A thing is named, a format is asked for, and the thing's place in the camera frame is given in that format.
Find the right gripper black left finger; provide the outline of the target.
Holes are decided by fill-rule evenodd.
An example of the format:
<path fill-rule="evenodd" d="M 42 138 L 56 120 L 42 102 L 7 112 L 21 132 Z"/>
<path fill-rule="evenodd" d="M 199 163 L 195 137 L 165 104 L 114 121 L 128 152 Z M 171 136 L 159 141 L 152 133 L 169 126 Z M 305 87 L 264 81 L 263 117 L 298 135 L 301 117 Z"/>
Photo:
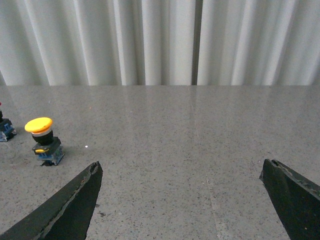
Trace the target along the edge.
<path fill-rule="evenodd" d="M 0 235 L 2 240 L 84 240 L 96 207 L 103 170 L 93 162 L 29 215 Z"/>

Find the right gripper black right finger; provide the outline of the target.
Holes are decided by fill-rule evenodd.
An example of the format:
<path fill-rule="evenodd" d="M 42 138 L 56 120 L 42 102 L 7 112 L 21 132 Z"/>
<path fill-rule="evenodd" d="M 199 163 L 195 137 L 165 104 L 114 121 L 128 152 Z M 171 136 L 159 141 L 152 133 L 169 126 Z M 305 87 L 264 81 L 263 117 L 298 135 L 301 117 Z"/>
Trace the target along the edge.
<path fill-rule="evenodd" d="M 265 159 L 259 179 L 291 240 L 320 238 L 320 186 L 278 160 Z"/>

